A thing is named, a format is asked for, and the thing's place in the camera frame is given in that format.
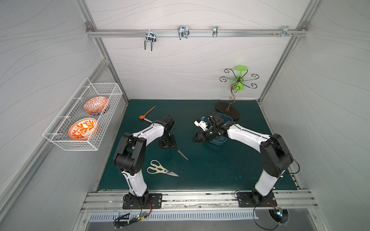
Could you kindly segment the small black scissors front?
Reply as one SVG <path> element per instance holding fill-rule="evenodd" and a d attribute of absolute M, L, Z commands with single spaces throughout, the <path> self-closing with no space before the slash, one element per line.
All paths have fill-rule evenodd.
<path fill-rule="evenodd" d="M 185 160 L 188 160 L 188 158 L 176 146 L 174 146 L 173 149 L 177 151 Z"/>

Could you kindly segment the cream kitchen scissors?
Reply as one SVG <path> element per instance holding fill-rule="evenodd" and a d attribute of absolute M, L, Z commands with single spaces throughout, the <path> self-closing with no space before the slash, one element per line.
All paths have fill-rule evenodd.
<path fill-rule="evenodd" d="M 149 174 L 166 174 L 173 177 L 179 177 L 178 174 L 174 173 L 173 171 L 169 171 L 158 160 L 151 160 L 150 166 L 146 169 L 147 173 Z"/>

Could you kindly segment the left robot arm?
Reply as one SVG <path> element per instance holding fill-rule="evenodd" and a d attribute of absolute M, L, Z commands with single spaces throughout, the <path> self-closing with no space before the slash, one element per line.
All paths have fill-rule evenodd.
<path fill-rule="evenodd" d="M 155 120 L 141 131 L 124 133 L 119 140 L 113 165 L 124 176 L 129 186 L 129 196 L 142 205 L 148 201 L 148 187 L 142 173 L 146 147 L 157 138 L 169 137 L 173 125 L 174 120 L 166 116 L 163 121 Z"/>

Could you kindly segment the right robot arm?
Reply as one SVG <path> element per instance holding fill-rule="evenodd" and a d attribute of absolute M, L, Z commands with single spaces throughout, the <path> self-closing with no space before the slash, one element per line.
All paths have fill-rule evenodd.
<path fill-rule="evenodd" d="M 254 204 L 259 204 L 266 200 L 272 193 L 276 182 L 289 166 L 293 163 L 293 157 L 284 139 L 278 135 L 267 135 L 242 127 L 235 122 L 221 122 L 208 126 L 205 121 L 196 120 L 194 124 L 201 128 L 193 141 L 209 142 L 220 136 L 231 140 L 239 141 L 261 155 L 263 171 L 252 190 L 252 200 Z"/>

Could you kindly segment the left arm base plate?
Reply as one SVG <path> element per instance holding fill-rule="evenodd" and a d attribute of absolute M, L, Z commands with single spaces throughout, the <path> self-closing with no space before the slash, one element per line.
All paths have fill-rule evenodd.
<path fill-rule="evenodd" d="M 123 197 L 122 209 L 160 209 L 162 198 L 161 193 L 145 193 L 142 197 L 128 193 Z"/>

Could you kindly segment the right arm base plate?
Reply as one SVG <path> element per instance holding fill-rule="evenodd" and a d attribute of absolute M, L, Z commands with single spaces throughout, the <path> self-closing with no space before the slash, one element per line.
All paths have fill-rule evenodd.
<path fill-rule="evenodd" d="M 275 195 L 271 192 L 267 196 L 261 196 L 257 192 L 240 192 L 234 193 L 240 208 L 254 208 L 257 207 L 277 207 Z"/>

